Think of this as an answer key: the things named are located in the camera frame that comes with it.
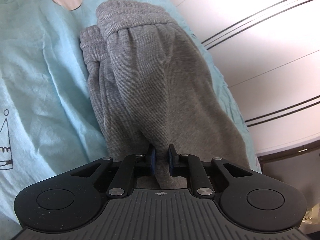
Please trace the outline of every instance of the bed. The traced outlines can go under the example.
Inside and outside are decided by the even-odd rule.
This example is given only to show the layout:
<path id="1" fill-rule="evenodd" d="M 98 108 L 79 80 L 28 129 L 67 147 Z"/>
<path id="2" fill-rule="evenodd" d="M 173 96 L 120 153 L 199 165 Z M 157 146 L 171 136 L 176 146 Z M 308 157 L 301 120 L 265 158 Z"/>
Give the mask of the bed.
<path id="1" fill-rule="evenodd" d="M 0 239 L 20 230 L 13 201 L 30 184 L 84 165 L 106 152 L 87 89 L 79 33 L 96 24 L 106 0 L 0 0 Z M 211 55 L 169 0 L 164 7 L 205 58 L 222 109 L 241 133 L 252 170 L 260 172 L 252 139 Z"/>

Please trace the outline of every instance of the ribbed gray panel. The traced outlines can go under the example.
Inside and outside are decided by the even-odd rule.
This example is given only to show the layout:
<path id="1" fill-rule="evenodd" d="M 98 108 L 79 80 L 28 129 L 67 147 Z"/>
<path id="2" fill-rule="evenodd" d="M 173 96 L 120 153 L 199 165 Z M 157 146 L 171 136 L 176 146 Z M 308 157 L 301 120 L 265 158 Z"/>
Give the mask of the ribbed gray panel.
<path id="1" fill-rule="evenodd" d="M 307 240 L 299 230 L 263 234 L 229 222 L 208 199 L 188 190 L 135 189 L 110 200 L 102 214 L 73 232 L 45 234 L 25 229 L 16 240 Z"/>

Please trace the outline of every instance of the white wardrobe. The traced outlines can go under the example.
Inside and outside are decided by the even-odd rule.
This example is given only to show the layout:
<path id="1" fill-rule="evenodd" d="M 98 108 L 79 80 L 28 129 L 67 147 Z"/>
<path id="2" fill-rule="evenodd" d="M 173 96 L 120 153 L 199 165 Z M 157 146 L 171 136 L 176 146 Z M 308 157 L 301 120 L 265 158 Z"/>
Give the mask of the white wardrobe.
<path id="1" fill-rule="evenodd" d="M 320 0 L 171 0 L 212 54 L 258 156 L 320 140 Z"/>

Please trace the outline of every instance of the crown drawing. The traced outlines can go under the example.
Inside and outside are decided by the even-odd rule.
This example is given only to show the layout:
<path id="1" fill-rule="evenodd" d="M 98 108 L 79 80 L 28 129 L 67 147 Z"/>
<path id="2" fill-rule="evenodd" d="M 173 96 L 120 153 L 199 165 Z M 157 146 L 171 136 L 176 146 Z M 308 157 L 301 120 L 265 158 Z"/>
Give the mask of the crown drawing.
<path id="1" fill-rule="evenodd" d="M 7 116 L 9 110 L 6 109 L 3 112 L 5 119 L 0 128 L 0 170 L 13 169 L 13 160 L 10 144 L 10 134 Z"/>

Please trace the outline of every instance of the gray fabric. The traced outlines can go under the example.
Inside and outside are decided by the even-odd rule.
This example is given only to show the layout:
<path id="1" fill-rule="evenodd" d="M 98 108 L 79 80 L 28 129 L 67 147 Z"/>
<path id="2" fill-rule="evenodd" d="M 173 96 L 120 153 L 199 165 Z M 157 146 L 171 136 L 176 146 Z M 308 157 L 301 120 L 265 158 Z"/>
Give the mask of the gray fabric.
<path id="1" fill-rule="evenodd" d="M 221 109 L 205 60 L 161 7 L 110 0 L 81 32 L 94 112 L 115 161 L 156 148 L 161 188 L 185 187 L 168 173 L 167 149 L 202 161 L 220 156 L 249 167 L 243 139 Z M 140 187 L 155 187 L 155 181 Z"/>

